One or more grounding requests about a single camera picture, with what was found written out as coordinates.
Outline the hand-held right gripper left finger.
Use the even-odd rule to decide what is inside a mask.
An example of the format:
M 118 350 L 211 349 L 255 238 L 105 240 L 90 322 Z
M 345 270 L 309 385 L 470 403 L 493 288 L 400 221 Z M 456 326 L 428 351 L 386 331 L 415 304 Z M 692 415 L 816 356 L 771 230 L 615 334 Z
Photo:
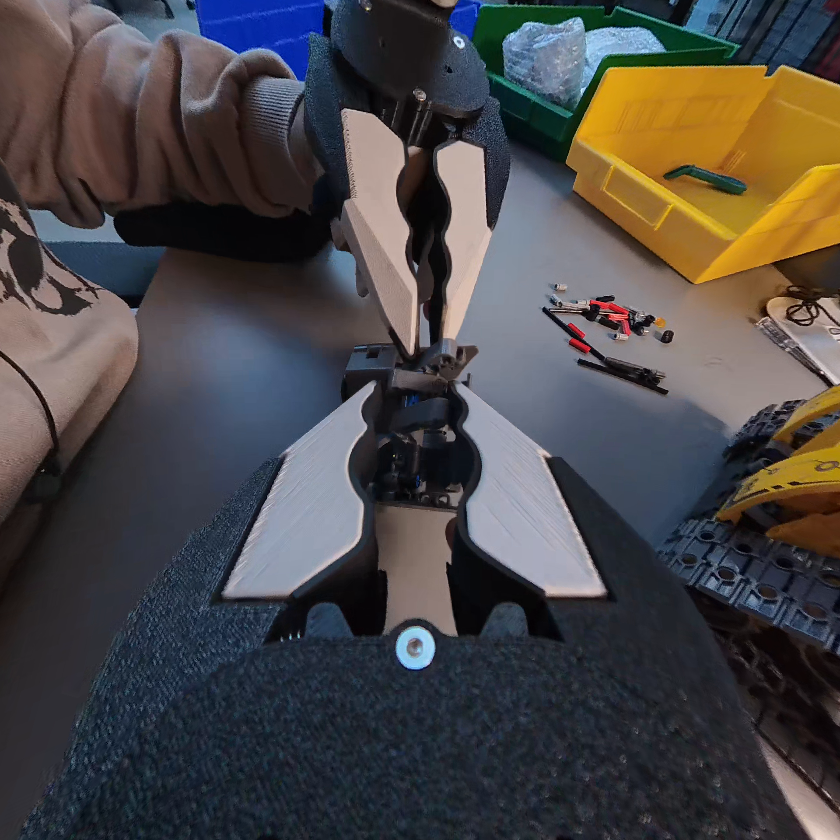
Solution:
M 380 395 L 367 383 L 281 455 L 224 600 L 300 600 L 361 545 L 365 502 L 350 460 L 371 435 L 368 415 Z

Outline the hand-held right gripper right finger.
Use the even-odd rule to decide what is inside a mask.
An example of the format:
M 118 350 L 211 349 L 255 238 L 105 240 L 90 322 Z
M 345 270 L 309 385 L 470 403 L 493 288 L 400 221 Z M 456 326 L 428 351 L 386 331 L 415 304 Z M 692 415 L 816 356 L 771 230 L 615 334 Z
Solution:
M 469 540 L 550 599 L 603 599 L 607 589 L 553 477 L 549 454 L 466 385 L 461 423 L 479 474 L 465 504 Z

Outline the grey brick engine assembly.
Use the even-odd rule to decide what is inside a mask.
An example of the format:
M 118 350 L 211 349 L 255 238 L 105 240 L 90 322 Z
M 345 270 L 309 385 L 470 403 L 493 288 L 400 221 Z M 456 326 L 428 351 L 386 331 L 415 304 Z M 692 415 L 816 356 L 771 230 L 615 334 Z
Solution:
M 375 462 L 362 486 L 383 505 L 455 511 L 464 479 L 457 465 L 454 386 L 478 354 L 473 344 L 442 339 L 413 360 L 392 343 L 358 344 L 345 367 L 341 396 L 380 389 L 374 419 Z

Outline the yellow brick-built vehicle model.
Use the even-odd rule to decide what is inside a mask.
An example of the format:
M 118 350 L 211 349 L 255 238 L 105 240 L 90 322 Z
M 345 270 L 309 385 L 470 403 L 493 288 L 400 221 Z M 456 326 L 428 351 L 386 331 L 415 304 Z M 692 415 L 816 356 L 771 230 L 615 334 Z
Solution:
M 657 556 L 710 625 L 753 726 L 838 812 L 838 386 L 753 415 Z

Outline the person's left forearm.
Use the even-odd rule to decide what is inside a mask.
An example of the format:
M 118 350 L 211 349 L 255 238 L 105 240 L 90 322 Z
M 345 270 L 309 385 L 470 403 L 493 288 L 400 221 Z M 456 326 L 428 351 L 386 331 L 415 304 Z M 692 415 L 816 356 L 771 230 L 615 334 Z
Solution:
M 322 170 L 303 85 L 273 51 L 149 40 L 90 2 L 2 2 L 2 224 L 97 228 L 172 203 L 308 212 Z

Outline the green plastic bin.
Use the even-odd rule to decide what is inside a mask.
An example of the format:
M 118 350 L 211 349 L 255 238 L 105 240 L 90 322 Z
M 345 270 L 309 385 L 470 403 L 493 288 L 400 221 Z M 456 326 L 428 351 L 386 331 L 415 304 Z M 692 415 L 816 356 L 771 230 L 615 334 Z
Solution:
M 503 75 L 502 41 L 527 22 L 556 25 L 581 18 L 586 31 L 601 28 L 647 29 L 665 52 L 605 57 L 573 110 L 552 104 Z M 490 94 L 500 104 L 508 138 L 520 141 L 553 161 L 564 162 L 574 135 L 607 70 L 618 67 L 703 67 L 728 63 L 740 46 L 675 24 L 616 7 L 484 4 L 477 15 L 472 43 L 483 59 Z

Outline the clear plastic bag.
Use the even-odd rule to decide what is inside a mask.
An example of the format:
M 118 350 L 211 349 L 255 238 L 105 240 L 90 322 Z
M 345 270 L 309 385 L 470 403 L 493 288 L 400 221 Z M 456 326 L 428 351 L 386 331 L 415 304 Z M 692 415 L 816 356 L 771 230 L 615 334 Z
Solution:
M 502 40 L 501 51 L 508 81 L 564 109 L 577 106 L 586 53 L 580 17 L 559 24 L 527 22 Z
M 585 33 L 581 93 L 589 86 L 604 58 L 665 53 L 665 46 L 644 27 L 603 27 Z

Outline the black axle with red bush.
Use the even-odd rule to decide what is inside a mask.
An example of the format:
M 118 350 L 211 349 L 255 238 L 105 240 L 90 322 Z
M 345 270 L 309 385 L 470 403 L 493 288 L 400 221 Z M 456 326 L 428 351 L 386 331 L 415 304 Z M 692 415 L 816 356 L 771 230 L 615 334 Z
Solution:
M 571 347 L 573 347 L 578 352 L 584 355 L 589 355 L 595 360 L 606 364 L 606 357 L 604 356 L 604 354 L 594 349 L 589 344 L 589 342 L 585 339 L 585 334 L 582 331 L 574 327 L 574 325 L 564 322 L 554 310 L 548 307 L 542 307 L 542 313 L 546 315 L 568 336 L 569 344 Z

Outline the pile of small brick pins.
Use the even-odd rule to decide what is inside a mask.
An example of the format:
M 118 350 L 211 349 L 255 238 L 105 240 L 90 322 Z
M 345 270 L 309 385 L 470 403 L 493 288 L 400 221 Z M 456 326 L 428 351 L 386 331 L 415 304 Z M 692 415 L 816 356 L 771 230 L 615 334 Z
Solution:
M 556 293 L 549 295 L 549 312 L 554 316 L 577 317 L 599 324 L 611 331 L 614 341 L 630 336 L 644 337 L 654 329 L 665 329 L 667 321 L 645 311 L 625 308 L 612 296 L 564 300 Z

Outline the grey and black connector pins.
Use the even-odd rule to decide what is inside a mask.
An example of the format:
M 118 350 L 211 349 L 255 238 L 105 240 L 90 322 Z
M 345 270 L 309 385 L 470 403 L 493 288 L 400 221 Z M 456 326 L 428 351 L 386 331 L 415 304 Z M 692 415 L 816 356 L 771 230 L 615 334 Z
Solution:
M 638 364 L 625 362 L 615 358 L 606 357 L 605 367 L 620 375 L 624 379 L 635 382 L 646 387 L 658 387 L 666 374 L 656 369 L 649 369 Z

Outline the yellow plastic bin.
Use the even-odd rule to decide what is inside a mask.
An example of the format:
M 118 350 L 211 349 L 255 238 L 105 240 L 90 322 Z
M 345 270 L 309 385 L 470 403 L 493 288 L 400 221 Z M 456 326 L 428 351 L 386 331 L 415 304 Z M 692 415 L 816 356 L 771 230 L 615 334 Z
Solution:
M 787 66 L 606 71 L 574 136 L 574 192 L 695 284 L 838 244 L 839 86 Z M 692 164 L 734 196 L 664 173 Z

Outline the green brick separator tool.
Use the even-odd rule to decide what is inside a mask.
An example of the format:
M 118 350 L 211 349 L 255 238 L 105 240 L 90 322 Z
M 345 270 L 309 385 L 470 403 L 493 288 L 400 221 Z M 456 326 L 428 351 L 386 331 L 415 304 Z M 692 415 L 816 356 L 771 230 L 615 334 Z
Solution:
M 679 178 L 690 178 L 703 183 L 712 189 L 729 195 L 740 196 L 746 193 L 748 185 L 730 175 L 724 175 L 710 171 L 695 164 L 683 164 L 664 173 L 663 178 L 667 181 L 675 181 Z

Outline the person's beige hoodie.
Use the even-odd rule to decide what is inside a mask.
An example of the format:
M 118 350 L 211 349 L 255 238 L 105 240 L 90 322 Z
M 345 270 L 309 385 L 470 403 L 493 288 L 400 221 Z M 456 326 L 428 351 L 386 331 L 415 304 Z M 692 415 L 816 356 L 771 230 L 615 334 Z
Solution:
M 129 306 L 41 242 L 1 169 L 1 582 L 137 361 Z

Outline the white paper sheet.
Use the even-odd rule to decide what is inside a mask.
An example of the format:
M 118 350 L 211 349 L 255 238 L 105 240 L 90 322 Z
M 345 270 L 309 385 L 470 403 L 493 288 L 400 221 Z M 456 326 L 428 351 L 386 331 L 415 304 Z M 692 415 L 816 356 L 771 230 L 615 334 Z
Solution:
M 838 293 L 792 287 L 770 299 L 764 311 L 839 384 Z

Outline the grey parts drawer cabinet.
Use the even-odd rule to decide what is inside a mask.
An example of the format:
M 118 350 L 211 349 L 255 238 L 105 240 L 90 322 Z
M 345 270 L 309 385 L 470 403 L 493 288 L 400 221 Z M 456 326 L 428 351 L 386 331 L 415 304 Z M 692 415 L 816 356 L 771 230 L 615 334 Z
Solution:
M 839 81 L 838 1 L 671 2 L 671 20 L 738 46 L 735 62 Z

